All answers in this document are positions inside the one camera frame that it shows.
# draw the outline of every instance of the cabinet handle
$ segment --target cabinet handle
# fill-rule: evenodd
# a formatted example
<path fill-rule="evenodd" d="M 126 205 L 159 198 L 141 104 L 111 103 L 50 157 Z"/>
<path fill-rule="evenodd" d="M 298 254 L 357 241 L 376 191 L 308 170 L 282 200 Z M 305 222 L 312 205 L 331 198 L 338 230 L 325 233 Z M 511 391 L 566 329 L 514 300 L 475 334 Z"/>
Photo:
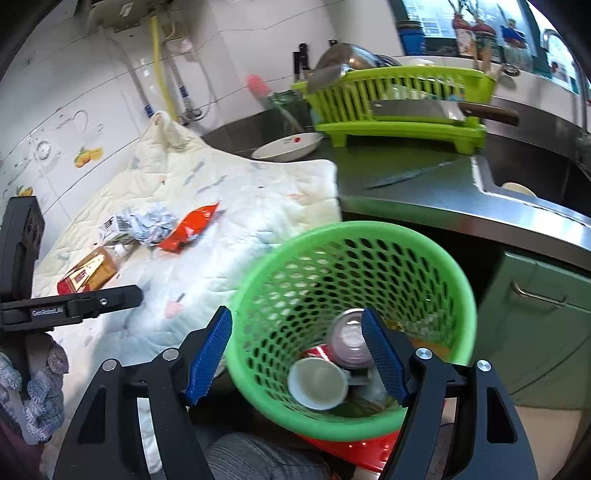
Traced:
<path fill-rule="evenodd" d="M 542 295 L 537 295 L 535 293 L 530 293 L 528 291 L 522 290 L 516 281 L 511 282 L 511 288 L 517 295 L 520 297 L 524 297 L 526 299 L 536 299 L 539 301 L 544 301 L 546 303 L 551 303 L 552 305 L 556 305 L 557 307 L 564 307 L 566 305 L 566 297 L 563 300 L 555 300 L 549 297 L 544 297 Z"/>

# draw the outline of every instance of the red basket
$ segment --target red basket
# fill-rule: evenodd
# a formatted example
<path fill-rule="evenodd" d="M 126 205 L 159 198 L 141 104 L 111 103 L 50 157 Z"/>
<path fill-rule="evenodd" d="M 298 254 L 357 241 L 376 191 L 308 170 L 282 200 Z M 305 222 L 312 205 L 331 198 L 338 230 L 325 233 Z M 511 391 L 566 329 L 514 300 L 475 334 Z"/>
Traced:
<path fill-rule="evenodd" d="M 371 472 L 382 473 L 400 430 L 383 437 L 358 442 L 328 442 L 327 440 L 302 438 L 320 450 L 342 458 L 353 465 Z"/>

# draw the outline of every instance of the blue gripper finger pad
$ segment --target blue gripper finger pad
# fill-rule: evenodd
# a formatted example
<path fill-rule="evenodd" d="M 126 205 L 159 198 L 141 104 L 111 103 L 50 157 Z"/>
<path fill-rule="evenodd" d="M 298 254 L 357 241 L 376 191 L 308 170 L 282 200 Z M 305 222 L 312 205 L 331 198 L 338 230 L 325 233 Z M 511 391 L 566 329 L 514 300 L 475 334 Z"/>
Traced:
<path fill-rule="evenodd" d="M 404 382 L 404 368 L 398 355 L 390 345 L 384 331 L 383 321 L 371 309 L 365 309 L 361 316 L 361 332 L 374 359 L 379 376 L 391 397 L 404 405 L 408 400 L 408 390 Z"/>
<path fill-rule="evenodd" d="M 189 385 L 185 392 L 189 405 L 195 405 L 200 398 L 207 395 L 231 334 L 232 313 L 225 309 L 191 364 Z"/>

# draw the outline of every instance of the white bowl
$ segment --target white bowl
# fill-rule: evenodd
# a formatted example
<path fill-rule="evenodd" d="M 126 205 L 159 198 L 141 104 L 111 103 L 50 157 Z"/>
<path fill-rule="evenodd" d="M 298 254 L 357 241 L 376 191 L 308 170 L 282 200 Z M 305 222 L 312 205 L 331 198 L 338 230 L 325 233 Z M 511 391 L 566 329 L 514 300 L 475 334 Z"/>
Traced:
<path fill-rule="evenodd" d="M 415 65 L 417 67 L 435 65 L 434 61 L 427 59 L 410 59 L 406 65 Z"/>
<path fill-rule="evenodd" d="M 532 197 L 537 197 L 537 195 L 532 192 L 528 187 L 522 185 L 521 183 L 515 183 L 514 181 L 506 181 L 503 185 L 501 185 L 502 189 L 511 190 L 512 192 L 523 193 L 524 195 L 531 195 Z"/>
<path fill-rule="evenodd" d="M 293 161 L 316 150 L 321 140 L 322 135 L 316 132 L 292 135 L 257 148 L 251 157 L 253 160 Z"/>

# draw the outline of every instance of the window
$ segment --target window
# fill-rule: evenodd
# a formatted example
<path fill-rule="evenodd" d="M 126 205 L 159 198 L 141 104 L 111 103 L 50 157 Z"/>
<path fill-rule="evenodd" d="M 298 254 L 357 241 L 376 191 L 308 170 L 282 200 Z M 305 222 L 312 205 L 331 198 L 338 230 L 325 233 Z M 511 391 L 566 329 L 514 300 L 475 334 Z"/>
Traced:
<path fill-rule="evenodd" d="M 447 0 L 402 0 L 409 19 L 419 20 L 423 25 L 425 35 L 428 37 L 455 38 L 452 29 L 453 8 Z M 538 42 L 534 42 L 531 31 L 517 0 L 480 0 L 478 2 L 480 17 L 497 32 L 501 31 L 500 25 L 504 25 L 506 18 L 513 18 L 517 23 L 517 29 L 524 32 L 532 54 L 537 52 Z M 474 17 L 466 8 L 462 11 L 464 18 L 469 22 L 475 22 Z"/>
<path fill-rule="evenodd" d="M 389 0 L 397 20 L 418 20 L 422 23 L 425 35 L 428 37 L 427 48 L 431 54 L 449 49 L 450 42 L 452 44 L 454 42 L 455 33 L 452 29 L 454 10 L 450 1 L 457 5 L 458 0 Z M 534 72 L 552 78 L 555 83 L 568 90 L 573 89 L 571 80 L 566 77 L 576 79 L 573 58 L 569 49 L 557 37 L 550 38 L 548 53 L 540 47 L 540 34 L 547 28 L 552 30 L 555 28 L 529 1 L 468 1 L 474 6 L 478 3 L 479 16 L 499 34 L 499 43 L 501 43 L 501 25 L 505 25 L 506 20 L 510 18 L 514 19 L 517 30 L 522 31 L 527 39 L 534 61 Z M 462 14 L 468 22 L 475 21 L 466 7 L 462 10 Z M 559 74 L 551 74 L 551 67 L 558 67 Z"/>
<path fill-rule="evenodd" d="M 552 30 L 555 30 L 555 28 L 552 26 L 549 20 L 542 14 L 542 12 L 540 12 L 531 3 L 527 3 L 531 8 L 531 12 L 534 14 L 535 21 L 538 24 L 538 27 L 540 28 L 540 33 L 546 30 L 546 28 L 551 28 Z M 566 73 L 569 75 L 569 77 L 575 79 L 577 77 L 577 74 L 573 66 L 573 56 L 570 54 L 569 49 L 566 48 L 564 43 L 556 37 L 550 37 L 550 41 L 548 42 L 548 50 L 548 64 L 552 65 L 553 61 L 561 63 L 562 65 L 564 65 Z M 570 83 L 565 84 L 565 82 L 561 82 L 556 78 L 553 78 L 553 80 L 556 83 L 568 88 L 569 90 L 571 89 Z"/>

